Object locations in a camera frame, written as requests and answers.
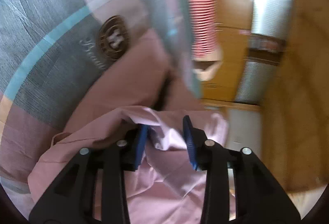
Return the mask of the plaid pink grey bedspread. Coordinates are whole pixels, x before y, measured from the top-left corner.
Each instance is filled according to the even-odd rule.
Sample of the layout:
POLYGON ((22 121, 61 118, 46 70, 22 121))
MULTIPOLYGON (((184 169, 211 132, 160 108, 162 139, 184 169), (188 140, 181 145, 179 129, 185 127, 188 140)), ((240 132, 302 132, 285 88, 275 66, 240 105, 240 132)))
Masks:
POLYGON ((96 42, 119 15, 135 42, 148 29, 195 96, 188 0, 1 0, 1 186, 24 218, 27 177, 91 85, 113 63, 96 42))

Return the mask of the plush doll striped shirt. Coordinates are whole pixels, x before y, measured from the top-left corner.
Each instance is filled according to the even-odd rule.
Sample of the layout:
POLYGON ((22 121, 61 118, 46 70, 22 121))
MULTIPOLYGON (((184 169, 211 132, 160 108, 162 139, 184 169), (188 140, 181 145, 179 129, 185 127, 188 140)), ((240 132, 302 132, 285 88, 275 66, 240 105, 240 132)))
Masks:
POLYGON ((193 72, 200 81, 210 81, 223 59, 222 49, 216 40, 216 0, 189 0, 189 7, 194 35, 193 72))

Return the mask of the pink coat with black trim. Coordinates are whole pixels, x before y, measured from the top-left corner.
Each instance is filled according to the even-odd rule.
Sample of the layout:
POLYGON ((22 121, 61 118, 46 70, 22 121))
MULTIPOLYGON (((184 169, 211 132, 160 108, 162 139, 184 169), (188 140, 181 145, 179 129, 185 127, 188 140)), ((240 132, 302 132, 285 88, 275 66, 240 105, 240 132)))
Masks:
POLYGON ((148 30, 91 87, 28 177, 30 223, 199 223, 206 174, 190 165, 183 118, 224 144, 148 30))

